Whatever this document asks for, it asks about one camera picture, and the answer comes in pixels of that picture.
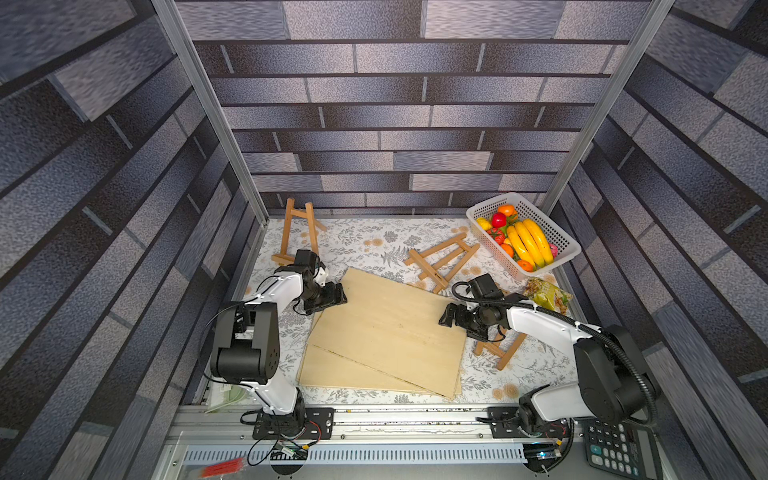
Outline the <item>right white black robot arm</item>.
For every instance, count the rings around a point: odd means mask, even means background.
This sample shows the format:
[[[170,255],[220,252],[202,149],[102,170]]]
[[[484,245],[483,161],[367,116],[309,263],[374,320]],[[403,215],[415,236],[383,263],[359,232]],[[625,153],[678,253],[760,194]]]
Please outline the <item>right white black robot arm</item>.
[[[454,284],[451,293],[459,302],[446,307],[440,325],[459,326],[477,341],[487,341],[492,326],[525,334],[560,351],[576,367],[574,382],[522,395],[505,422],[509,428],[533,436],[562,419],[655,423],[661,389],[627,329],[580,322],[530,296],[505,295],[488,274]]]

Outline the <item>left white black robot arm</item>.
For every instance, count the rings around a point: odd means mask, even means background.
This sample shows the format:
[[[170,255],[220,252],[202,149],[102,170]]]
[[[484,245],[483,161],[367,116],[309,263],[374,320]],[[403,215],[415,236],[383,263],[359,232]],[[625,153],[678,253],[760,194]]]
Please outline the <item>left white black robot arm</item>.
[[[209,362],[213,378],[253,392],[268,432],[291,438],[306,425],[304,400],[279,369],[279,315],[300,307],[312,315],[347,302],[343,286],[329,282],[325,264],[300,249],[294,262],[278,267],[245,301],[218,315]]]

